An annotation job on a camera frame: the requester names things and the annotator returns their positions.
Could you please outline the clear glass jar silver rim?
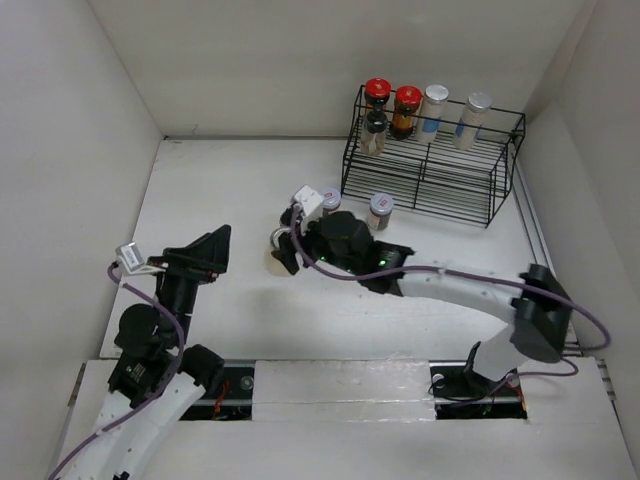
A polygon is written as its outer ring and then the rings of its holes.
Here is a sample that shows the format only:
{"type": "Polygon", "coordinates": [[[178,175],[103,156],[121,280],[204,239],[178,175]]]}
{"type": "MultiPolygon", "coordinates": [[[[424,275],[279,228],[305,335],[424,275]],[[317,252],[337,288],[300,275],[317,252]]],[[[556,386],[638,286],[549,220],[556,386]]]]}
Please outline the clear glass jar silver rim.
{"type": "Polygon", "coordinates": [[[289,232],[290,232],[289,227],[279,227],[270,234],[269,248],[268,248],[268,251],[265,253],[264,261],[265,261],[265,268],[273,276],[277,276],[277,277],[290,276],[290,273],[285,267],[285,265],[279,259],[273,256],[274,253],[279,252],[280,238],[283,235],[288,234],[289,232]]]}

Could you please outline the white lid dark sauce jar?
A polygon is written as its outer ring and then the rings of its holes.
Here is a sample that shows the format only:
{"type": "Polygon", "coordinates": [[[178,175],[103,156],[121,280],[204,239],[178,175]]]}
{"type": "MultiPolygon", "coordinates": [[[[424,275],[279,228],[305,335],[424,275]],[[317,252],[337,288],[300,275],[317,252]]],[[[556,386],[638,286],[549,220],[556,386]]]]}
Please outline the white lid dark sauce jar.
{"type": "Polygon", "coordinates": [[[329,215],[340,208],[342,197],[339,190],[331,187],[323,188],[320,191],[320,195],[322,197],[324,215],[329,215]]]}

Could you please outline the white lid brown sauce jar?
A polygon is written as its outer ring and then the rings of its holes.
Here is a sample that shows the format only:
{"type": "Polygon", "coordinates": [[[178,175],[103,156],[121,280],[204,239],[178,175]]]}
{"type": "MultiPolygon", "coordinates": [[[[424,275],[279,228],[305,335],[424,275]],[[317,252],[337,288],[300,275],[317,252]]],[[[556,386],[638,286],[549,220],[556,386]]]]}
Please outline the white lid brown sauce jar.
{"type": "Polygon", "coordinates": [[[387,193],[376,193],[369,201],[367,224],[374,231],[385,230],[394,209],[394,199],[387,193]]]}

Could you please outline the black cap beige spice bottle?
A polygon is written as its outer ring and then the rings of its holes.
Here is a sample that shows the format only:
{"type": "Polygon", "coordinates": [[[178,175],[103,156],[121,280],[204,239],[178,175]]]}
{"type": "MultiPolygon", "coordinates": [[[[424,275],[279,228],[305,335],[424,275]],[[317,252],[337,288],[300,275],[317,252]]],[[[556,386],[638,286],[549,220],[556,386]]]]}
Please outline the black cap beige spice bottle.
{"type": "Polygon", "coordinates": [[[388,119],[383,108],[373,107],[363,118],[360,134],[360,151],[364,155],[378,156],[386,142],[388,119]]]}

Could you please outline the red lid sauce jar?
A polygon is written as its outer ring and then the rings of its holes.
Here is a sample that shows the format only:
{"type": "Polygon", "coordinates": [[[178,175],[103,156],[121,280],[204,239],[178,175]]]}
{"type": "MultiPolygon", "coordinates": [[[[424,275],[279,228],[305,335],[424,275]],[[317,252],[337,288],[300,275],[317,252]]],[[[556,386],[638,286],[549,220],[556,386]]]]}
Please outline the red lid sauce jar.
{"type": "Polygon", "coordinates": [[[390,94],[392,92],[391,84],[380,77],[374,77],[366,81],[364,85],[364,99],[368,108],[384,109],[390,94]]]}
{"type": "Polygon", "coordinates": [[[395,92],[394,112],[389,126],[390,135],[396,140],[405,140],[413,132],[414,115],[421,106],[423,95],[411,85],[399,87],[395,92]]]}

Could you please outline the silver lid bead bottle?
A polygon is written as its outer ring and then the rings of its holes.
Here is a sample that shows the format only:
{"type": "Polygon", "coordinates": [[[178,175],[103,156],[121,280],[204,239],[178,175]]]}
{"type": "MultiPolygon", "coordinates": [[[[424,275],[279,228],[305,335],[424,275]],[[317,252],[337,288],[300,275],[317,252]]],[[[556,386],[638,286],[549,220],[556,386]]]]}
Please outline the silver lid bead bottle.
{"type": "Polygon", "coordinates": [[[449,90],[443,85],[426,87],[416,123],[415,139],[418,142],[429,144],[435,140],[448,97],[449,90]]]}
{"type": "Polygon", "coordinates": [[[484,92],[468,96],[452,138],[456,149],[467,151],[473,147],[492,102],[491,96],[484,92]]]}

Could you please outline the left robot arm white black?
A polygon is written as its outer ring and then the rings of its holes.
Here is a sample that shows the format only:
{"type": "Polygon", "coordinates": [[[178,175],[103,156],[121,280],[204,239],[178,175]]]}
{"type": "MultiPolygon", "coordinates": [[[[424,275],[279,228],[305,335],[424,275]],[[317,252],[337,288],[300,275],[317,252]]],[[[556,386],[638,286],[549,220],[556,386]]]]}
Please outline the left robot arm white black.
{"type": "Polygon", "coordinates": [[[186,340],[199,288],[227,271],[231,232],[223,225],[148,258],[134,243],[117,247],[107,275],[140,301],[120,316],[114,343],[121,354],[92,433],[50,478],[138,478],[183,414],[220,390],[224,359],[186,340]]]}

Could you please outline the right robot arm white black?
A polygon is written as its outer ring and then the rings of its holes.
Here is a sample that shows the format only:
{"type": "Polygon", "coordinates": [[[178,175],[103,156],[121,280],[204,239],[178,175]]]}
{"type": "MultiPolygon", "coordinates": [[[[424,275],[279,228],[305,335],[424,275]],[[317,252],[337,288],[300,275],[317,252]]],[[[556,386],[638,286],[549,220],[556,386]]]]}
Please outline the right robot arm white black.
{"type": "Polygon", "coordinates": [[[543,265],[532,264],[513,278],[502,279],[444,262],[426,264],[411,247],[375,238],[351,212],[310,218],[299,204],[281,215],[270,243],[272,257],[291,275],[311,267],[376,294],[434,299],[502,321],[504,328],[471,347],[458,373],[441,380],[442,385],[461,385],[461,392],[451,398],[456,403],[492,395],[529,360],[556,364],[564,359],[573,308],[543,265]]]}

